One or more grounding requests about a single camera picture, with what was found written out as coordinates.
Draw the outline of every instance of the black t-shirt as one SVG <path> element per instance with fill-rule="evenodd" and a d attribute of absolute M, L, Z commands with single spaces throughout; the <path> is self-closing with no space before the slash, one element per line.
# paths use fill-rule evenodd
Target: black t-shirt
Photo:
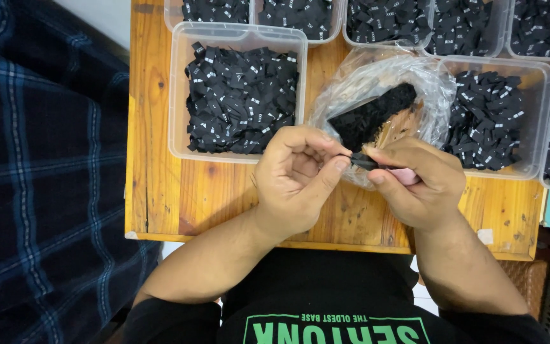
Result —
<path fill-rule="evenodd" d="M 529 315 L 442 313 L 413 305 L 411 256 L 278 248 L 214 302 L 148 299 L 126 343 L 550 343 Z"/>

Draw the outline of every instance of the wood grain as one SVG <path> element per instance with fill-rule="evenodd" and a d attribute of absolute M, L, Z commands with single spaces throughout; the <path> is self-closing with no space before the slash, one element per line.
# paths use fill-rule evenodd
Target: wood grain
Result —
<path fill-rule="evenodd" d="M 348 53 L 340 35 L 309 50 L 306 113 Z M 125 235 L 188 241 L 258 203 L 253 165 L 179 160 L 167 148 L 171 33 L 160 1 L 133 0 Z M 460 209 L 474 230 L 491 228 L 501 260 L 532 260 L 543 188 L 535 181 L 468 178 Z M 378 193 L 340 183 L 316 226 L 283 247 L 408 254 L 411 229 Z"/>

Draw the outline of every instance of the tiled floor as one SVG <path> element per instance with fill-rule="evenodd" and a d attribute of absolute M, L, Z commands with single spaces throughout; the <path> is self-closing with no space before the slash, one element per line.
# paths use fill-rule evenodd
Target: tiled floor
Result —
<path fill-rule="evenodd" d="M 182 243 L 180 242 L 163 243 L 163 248 L 161 249 L 163 259 L 181 245 Z M 417 269 L 417 256 L 413 258 L 411 269 L 419 271 Z M 436 303 L 434 303 L 434 301 L 432 301 L 432 298 L 430 297 L 430 294 L 428 293 L 426 287 L 418 283 L 415 288 L 413 288 L 413 296 L 415 296 L 416 306 L 419 306 L 432 314 L 438 315 L 438 306 L 436 305 Z"/>

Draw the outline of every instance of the plaid fabric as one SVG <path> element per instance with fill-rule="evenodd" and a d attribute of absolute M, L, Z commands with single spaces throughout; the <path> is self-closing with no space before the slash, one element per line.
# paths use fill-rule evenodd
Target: plaid fabric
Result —
<path fill-rule="evenodd" d="M 85 343 L 156 265 L 123 237 L 128 67 L 0 0 L 0 343 Z"/>

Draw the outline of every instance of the clear plastic bag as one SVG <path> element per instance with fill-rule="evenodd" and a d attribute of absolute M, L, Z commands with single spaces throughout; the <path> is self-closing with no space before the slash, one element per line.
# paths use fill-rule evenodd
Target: clear plastic bag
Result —
<path fill-rule="evenodd" d="M 390 43 L 354 48 L 315 99 L 308 124 L 341 141 L 329 119 L 408 82 L 417 92 L 415 103 L 392 115 L 375 140 L 366 144 L 382 148 L 404 136 L 412 136 L 440 148 L 448 135 L 450 107 L 456 91 L 455 78 L 446 68 L 438 68 L 438 60 L 413 48 L 410 42 Z M 374 190 L 366 178 L 367 173 L 364 169 L 350 166 L 343 179 Z"/>

